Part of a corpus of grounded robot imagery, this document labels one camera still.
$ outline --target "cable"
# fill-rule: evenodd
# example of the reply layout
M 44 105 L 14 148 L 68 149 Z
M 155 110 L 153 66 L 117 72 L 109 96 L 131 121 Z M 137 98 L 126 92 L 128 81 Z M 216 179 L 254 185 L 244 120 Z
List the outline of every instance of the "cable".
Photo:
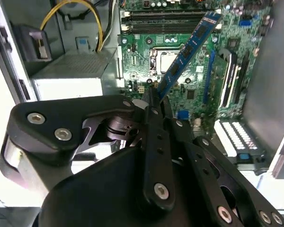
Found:
M 104 41 L 103 44 L 100 48 L 100 50 L 102 50 L 104 43 L 106 42 L 106 40 L 108 39 L 108 37 L 110 36 L 112 30 L 113 30 L 113 21 L 115 19 L 115 6 L 116 6 L 116 0 L 111 0 L 110 4 L 108 6 L 109 9 L 111 9 L 108 13 L 108 25 L 106 28 L 106 31 L 104 32 Z
M 99 1 L 97 1 L 95 4 L 94 4 L 94 6 L 96 7 L 96 6 L 98 6 L 98 5 L 100 5 L 101 3 L 103 3 L 103 2 L 105 2 L 106 0 L 99 0 Z M 52 7 L 54 7 L 54 6 L 56 6 L 56 2 L 55 2 L 55 0 L 51 0 L 51 6 Z M 60 9 L 59 10 L 57 10 L 57 13 L 61 16 L 61 17 L 65 17 L 66 16 L 66 14 L 64 14 Z M 70 15 L 68 15 L 68 17 L 69 17 L 69 19 L 70 20 L 84 20 L 84 18 L 85 18 L 85 16 L 88 14 L 88 13 L 90 13 L 90 10 L 88 9 L 88 10 L 86 10 L 86 11 L 84 11 L 83 13 L 80 13 L 79 15 L 77 15 L 77 16 L 70 16 Z
M 86 2 L 85 0 L 64 0 L 60 3 L 58 3 L 45 16 L 45 18 L 43 19 L 42 24 L 40 26 L 40 30 L 44 29 L 46 23 L 57 12 L 58 9 L 60 9 L 62 6 L 66 5 L 66 4 L 73 3 L 73 2 L 83 4 L 84 6 L 89 8 L 90 11 L 93 12 L 93 14 L 95 15 L 95 18 L 96 18 L 96 21 L 97 21 L 97 24 L 98 24 L 98 29 L 99 29 L 99 40 L 98 40 L 96 49 L 97 49 L 97 51 L 100 51 L 100 49 L 102 47 L 102 43 L 103 43 L 103 33 L 102 33 L 102 26 L 101 26 L 101 22 L 100 22 L 100 16 L 99 16 L 99 13 L 98 13 L 97 9 L 95 8 L 95 6 L 90 2 Z

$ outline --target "blue ram stick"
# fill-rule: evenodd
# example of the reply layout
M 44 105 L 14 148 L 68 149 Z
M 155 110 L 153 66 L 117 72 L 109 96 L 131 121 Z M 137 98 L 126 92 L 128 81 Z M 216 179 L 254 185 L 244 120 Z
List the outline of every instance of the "blue ram stick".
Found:
M 211 77 L 211 74 L 212 74 L 214 56 L 215 56 L 215 53 L 214 53 L 214 51 L 212 51 L 212 53 L 210 54 L 209 62 L 208 62 L 206 81 L 205 81 L 205 87 L 204 87 L 204 95 L 203 95 L 203 103 L 204 104 L 206 104 L 207 100 L 208 100 L 208 90 L 209 90 L 210 77 Z
M 158 94 L 160 101 L 163 100 L 163 98 L 169 93 L 170 89 L 175 85 L 191 58 L 202 47 L 203 43 L 207 40 L 208 36 L 221 19 L 222 15 L 216 12 L 208 11 L 205 13 L 187 43 L 183 46 L 182 50 L 172 62 L 171 66 L 159 83 Z

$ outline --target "motherboard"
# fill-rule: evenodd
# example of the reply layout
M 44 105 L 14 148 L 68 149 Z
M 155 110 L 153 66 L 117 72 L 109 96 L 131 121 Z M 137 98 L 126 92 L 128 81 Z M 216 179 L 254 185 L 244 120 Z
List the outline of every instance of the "motherboard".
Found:
M 216 119 L 242 113 L 270 9 L 269 0 L 121 0 L 125 95 L 140 99 L 158 87 L 205 13 L 222 14 L 168 94 L 175 117 L 211 135 Z

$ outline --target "yellow wire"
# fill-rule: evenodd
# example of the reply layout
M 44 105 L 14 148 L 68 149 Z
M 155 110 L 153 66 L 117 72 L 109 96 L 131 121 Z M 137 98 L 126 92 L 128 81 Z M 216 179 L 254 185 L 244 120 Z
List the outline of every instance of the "yellow wire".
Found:
M 98 24 L 98 28 L 99 28 L 99 45 L 98 45 L 98 50 L 97 51 L 100 51 L 100 49 L 102 47 L 102 42 L 103 42 L 103 33 L 102 33 L 102 26 L 101 26 L 101 23 L 100 23 L 100 19 L 98 18 L 95 10 L 85 0 L 63 0 L 62 2 L 58 3 L 57 5 L 55 5 L 51 9 L 51 11 L 49 11 L 49 13 L 45 16 L 45 18 L 43 19 L 42 24 L 40 26 L 40 30 L 44 29 L 46 23 L 57 12 L 58 9 L 60 9 L 65 4 L 72 3 L 72 2 L 83 4 L 84 6 L 89 8 L 90 11 L 93 12 L 93 14 L 95 15 L 95 18 L 96 18 L 96 21 L 97 21 L 97 24 Z

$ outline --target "green circuit board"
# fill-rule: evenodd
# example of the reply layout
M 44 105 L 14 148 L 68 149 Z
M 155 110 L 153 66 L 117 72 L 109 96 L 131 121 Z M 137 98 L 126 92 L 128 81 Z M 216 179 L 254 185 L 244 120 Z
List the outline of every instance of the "green circuit board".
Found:
M 202 4 L 195 4 L 194 1 L 190 1 L 185 6 L 181 5 L 178 1 L 173 4 L 167 2 L 167 6 L 164 9 L 151 8 L 151 6 L 146 9 L 144 7 L 145 1 L 147 0 L 121 2 L 121 17 L 122 15 L 126 15 L 126 12 L 155 13 L 160 10 L 164 12 L 168 9 L 173 10 L 172 12 L 176 10 L 188 12 L 194 9 L 198 14 L 204 10 L 205 6 L 207 9 L 216 10 L 223 14 L 219 28 L 211 34 L 197 55 L 191 60 L 179 78 L 178 83 L 170 91 L 169 100 L 174 116 L 177 116 L 178 111 L 189 111 L 191 124 L 197 126 L 197 130 L 200 130 L 200 127 L 202 127 L 207 134 L 213 132 L 214 121 L 217 118 L 239 117 L 263 36 L 263 34 L 259 33 L 259 30 L 263 26 L 263 18 L 269 15 L 270 7 L 241 10 L 239 6 L 243 5 L 244 1 L 207 0 L 202 1 Z M 227 9 L 225 2 L 230 2 L 229 5 L 233 9 Z M 250 25 L 242 26 L 242 15 L 234 10 L 235 4 L 238 5 L 238 9 L 244 12 L 244 15 L 246 14 L 251 17 L 248 20 L 251 23 Z M 152 31 L 158 27 L 161 29 L 162 25 L 158 24 L 154 26 L 153 23 L 157 23 L 157 21 L 153 21 L 151 15 L 147 16 L 149 19 L 145 19 L 141 14 L 132 16 L 132 21 L 127 20 L 124 22 L 121 19 L 121 27 L 127 26 L 125 31 L 121 28 L 123 31 L 121 34 L 121 49 L 125 95 L 132 99 L 141 98 L 150 86 L 158 87 L 165 71 L 175 59 L 182 45 L 191 36 L 187 32 L 171 33 L 168 27 L 174 26 L 176 29 L 177 25 L 183 25 L 186 28 L 190 24 L 189 19 L 177 18 L 172 22 L 164 20 L 164 23 L 168 23 L 165 27 L 167 32 L 158 34 L 158 32 L 154 31 L 152 33 Z M 150 24 L 149 30 L 145 30 L 147 24 Z M 236 54 L 237 71 L 231 86 L 241 87 L 237 99 L 234 96 L 235 89 L 232 90 L 231 97 L 226 106 L 221 104 L 221 100 L 229 62 L 222 56 L 219 56 L 221 48 L 226 48 Z M 215 52 L 215 59 L 212 62 L 212 70 L 209 72 L 208 66 L 212 52 Z M 240 81 L 240 71 L 243 70 L 241 64 L 243 57 L 246 55 L 248 55 L 248 65 L 245 69 L 244 77 Z M 207 94 L 205 94 L 204 89 L 208 76 L 210 76 L 209 89 Z M 206 103 L 204 102 L 205 95 L 208 95 Z

